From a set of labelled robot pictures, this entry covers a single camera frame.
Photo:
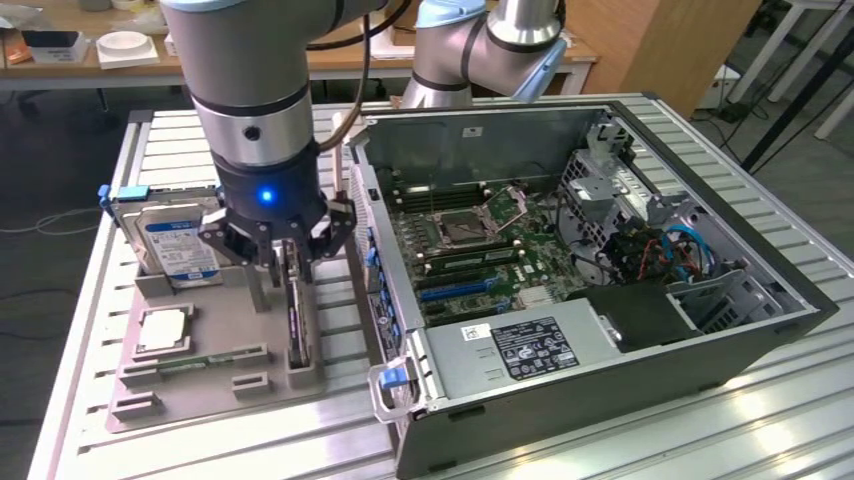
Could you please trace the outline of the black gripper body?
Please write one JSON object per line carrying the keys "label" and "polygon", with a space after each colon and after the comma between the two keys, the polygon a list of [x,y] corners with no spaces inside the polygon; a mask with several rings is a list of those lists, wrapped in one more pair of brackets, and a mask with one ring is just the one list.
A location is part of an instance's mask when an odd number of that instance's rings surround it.
{"label": "black gripper body", "polygon": [[319,144],[308,143],[291,159],[251,167],[232,165],[213,152],[225,206],[239,217],[268,223],[275,231],[291,231],[292,223],[308,231],[327,213],[319,154]]}

